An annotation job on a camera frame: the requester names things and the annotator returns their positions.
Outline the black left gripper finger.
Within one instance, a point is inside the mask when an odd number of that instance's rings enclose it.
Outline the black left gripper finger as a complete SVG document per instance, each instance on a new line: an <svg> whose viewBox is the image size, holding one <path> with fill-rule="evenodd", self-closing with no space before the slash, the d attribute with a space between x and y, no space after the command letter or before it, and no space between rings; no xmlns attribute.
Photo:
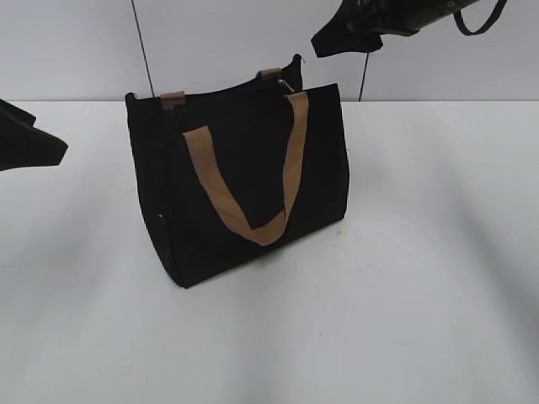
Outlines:
<svg viewBox="0 0 539 404"><path fill-rule="evenodd" d="M35 128L36 117L1 100L1 170L58 166L68 144Z"/></svg>

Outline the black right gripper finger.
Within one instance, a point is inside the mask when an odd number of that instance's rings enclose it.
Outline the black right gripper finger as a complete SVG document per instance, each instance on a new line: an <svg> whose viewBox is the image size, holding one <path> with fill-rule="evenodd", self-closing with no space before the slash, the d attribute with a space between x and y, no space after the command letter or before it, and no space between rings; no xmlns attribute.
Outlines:
<svg viewBox="0 0 539 404"><path fill-rule="evenodd" d="M372 53L382 48L384 13L353 13L333 17L311 39L317 57Z"/></svg>

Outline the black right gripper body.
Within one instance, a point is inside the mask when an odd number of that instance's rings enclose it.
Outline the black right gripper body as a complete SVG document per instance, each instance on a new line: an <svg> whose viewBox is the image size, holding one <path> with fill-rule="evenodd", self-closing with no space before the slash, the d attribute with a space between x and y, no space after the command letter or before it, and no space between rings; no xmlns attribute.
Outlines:
<svg viewBox="0 0 539 404"><path fill-rule="evenodd" d="M349 16L344 21L354 33L411 36L440 19L452 16L463 35L476 36L493 27L507 1L497 1L483 25L470 30L464 22L462 10L474 3L476 1L353 1Z"/></svg>

